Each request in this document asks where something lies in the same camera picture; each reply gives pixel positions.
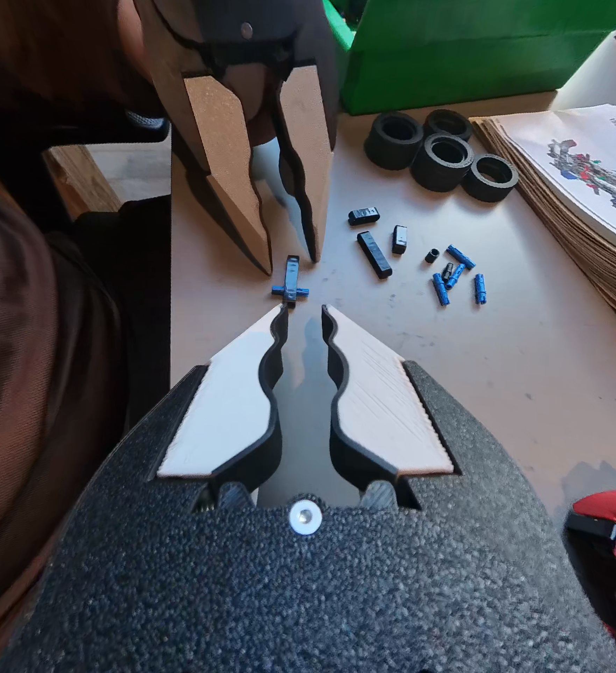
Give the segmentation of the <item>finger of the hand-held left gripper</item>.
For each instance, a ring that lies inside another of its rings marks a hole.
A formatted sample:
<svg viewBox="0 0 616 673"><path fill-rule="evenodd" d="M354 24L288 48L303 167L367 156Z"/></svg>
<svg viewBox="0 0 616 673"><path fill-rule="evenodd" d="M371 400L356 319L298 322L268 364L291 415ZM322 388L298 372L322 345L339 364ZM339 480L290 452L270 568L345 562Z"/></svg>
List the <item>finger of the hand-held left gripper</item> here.
<svg viewBox="0 0 616 673"><path fill-rule="evenodd" d="M273 124L313 263L327 229L333 148L316 64L292 69L272 98Z"/></svg>
<svg viewBox="0 0 616 673"><path fill-rule="evenodd" d="M252 150L236 94L210 75L184 80L208 163L206 181L256 265L273 271L270 238L251 179Z"/></svg>

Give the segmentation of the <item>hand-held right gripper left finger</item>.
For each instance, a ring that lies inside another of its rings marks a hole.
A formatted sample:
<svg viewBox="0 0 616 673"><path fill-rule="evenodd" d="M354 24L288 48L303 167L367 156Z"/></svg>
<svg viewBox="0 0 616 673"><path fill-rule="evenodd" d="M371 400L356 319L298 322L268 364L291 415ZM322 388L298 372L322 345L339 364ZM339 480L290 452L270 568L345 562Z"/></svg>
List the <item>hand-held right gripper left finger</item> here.
<svg viewBox="0 0 616 673"><path fill-rule="evenodd" d="M273 390L284 372L284 304L211 359L157 470L160 480L258 489L279 467L282 433Z"/></svg>

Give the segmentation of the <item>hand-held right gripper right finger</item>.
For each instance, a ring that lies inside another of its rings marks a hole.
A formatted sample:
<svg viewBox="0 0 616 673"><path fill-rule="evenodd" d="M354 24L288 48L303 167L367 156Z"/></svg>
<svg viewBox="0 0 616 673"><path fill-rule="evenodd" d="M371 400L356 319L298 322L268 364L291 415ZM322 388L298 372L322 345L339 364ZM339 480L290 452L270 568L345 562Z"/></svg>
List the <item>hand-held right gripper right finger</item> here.
<svg viewBox="0 0 616 673"><path fill-rule="evenodd" d="M321 307L327 371L336 385L329 454L348 483L454 475L455 464L405 359L332 305Z"/></svg>

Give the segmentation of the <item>long black toy beam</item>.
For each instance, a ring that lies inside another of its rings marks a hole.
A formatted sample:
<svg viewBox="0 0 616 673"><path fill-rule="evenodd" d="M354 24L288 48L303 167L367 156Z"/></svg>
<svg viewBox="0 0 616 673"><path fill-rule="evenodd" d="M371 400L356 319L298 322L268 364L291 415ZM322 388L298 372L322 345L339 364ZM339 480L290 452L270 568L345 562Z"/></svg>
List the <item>long black toy beam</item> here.
<svg viewBox="0 0 616 673"><path fill-rule="evenodd" d="M283 301L287 308L294 308L298 298L298 271L300 258L296 255L287 256L286 273L284 278Z"/></svg>
<svg viewBox="0 0 616 673"><path fill-rule="evenodd" d="M393 274L393 269L371 232L362 231L358 233L356 240L377 277L381 280L389 278Z"/></svg>

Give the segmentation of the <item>green plastic bin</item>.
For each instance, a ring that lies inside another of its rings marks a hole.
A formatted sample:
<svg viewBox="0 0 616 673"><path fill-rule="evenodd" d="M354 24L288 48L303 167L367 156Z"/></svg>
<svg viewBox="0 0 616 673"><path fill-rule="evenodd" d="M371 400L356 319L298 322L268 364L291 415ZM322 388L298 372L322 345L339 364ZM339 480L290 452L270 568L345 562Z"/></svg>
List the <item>green plastic bin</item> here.
<svg viewBox="0 0 616 673"><path fill-rule="evenodd" d="M352 116L560 89L616 1L324 1Z"/></svg>

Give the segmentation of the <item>person's left forearm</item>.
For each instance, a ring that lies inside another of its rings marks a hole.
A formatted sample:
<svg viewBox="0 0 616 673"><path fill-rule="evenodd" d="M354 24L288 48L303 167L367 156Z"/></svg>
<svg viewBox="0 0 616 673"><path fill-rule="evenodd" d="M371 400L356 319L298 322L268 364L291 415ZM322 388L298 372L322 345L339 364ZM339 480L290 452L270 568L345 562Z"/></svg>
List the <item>person's left forearm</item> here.
<svg viewBox="0 0 616 673"><path fill-rule="evenodd" d="M0 110L127 104L118 1L0 1Z"/></svg>

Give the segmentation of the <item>grey desk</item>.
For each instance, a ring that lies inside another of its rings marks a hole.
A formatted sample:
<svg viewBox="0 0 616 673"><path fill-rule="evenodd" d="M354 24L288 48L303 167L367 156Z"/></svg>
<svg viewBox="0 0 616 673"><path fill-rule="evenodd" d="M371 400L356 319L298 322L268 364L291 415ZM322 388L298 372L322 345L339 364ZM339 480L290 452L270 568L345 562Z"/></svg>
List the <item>grey desk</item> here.
<svg viewBox="0 0 616 673"><path fill-rule="evenodd" d="M373 115L339 117L321 261L306 255L300 210L279 176L276 140L254 150L253 176L271 232L273 277L252 265L195 198L195 178L172 142L170 383L278 303L286 257L300 255L308 299L290 311L283 376L274 392L282 461L259 490L275 507L312 493L350 505L357 490L329 457L330 404L321 306L331 304L378 340L420 364L514 458L557 526L592 492L616 489L616 314L519 192L486 205L462 188L440 195L408 170L386 171L363 150ZM375 223L350 226L354 209L375 207ZM395 225L407 250L391 252ZM393 274L379 279L356 240L370 231ZM441 307L432 275L474 262ZM431 248L440 255L428 265ZM487 303L475 303L482 273Z"/></svg>

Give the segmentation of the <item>person's left hand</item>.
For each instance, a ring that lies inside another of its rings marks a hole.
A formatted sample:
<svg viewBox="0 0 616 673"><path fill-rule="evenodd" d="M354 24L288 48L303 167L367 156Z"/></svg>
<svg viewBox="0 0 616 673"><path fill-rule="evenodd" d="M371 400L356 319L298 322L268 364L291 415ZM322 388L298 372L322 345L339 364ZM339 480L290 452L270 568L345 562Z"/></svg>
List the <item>person's left hand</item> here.
<svg viewBox="0 0 616 673"><path fill-rule="evenodd" d="M144 30L134 1L117 2L117 27L128 62L145 80L151 82L150 59L144 42Z"/></svg>

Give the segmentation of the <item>black rubber toy tire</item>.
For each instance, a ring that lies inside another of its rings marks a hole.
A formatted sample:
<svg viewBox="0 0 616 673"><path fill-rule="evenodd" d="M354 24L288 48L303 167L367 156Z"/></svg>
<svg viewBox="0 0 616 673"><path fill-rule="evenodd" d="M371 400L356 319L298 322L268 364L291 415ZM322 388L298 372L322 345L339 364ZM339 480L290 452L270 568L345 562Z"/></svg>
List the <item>black rubber toy tire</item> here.
<svg viewBox="0 0 616 673"><path fill-rule="evenodd" d="M473 134L472 123L462 114L447 108L438 108L427 115L424 124L424 135L444 134L469 141Z"/></svg>
<svg viewBox="0 0 616 673"><path fill-rule="evenodd" d="M424 139L410 172L423 188L450 192L460 185L474 159L473 148L468 142L452 134L434 133Z"/></svg>
<svg viewBox="0 0 616 673"><path fill-rule="evenodd" d="M483 203L504 200L519 182L515 166L495 154L475 157L461 185L464 191Z"/></svg>
<svg viewBox="0 0 616 673"><path fill-rule="evenodd" d="M424 128L401 112L381 113L372 123L364 143L371 162L385 170L403 170L411 166L424 139Z"/></svg>

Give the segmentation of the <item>open instruction booklet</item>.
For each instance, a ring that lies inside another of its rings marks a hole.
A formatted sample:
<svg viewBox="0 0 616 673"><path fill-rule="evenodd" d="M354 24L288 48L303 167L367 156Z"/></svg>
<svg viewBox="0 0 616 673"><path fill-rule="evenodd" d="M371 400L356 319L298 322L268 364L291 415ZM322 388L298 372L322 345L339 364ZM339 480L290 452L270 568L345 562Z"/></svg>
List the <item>open instruction booklet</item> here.
<svg viewBox="0 0 616 673"><path fill-rule="evenodd" d="M517 188L616 310L616 105L470 118Z"/></svg>

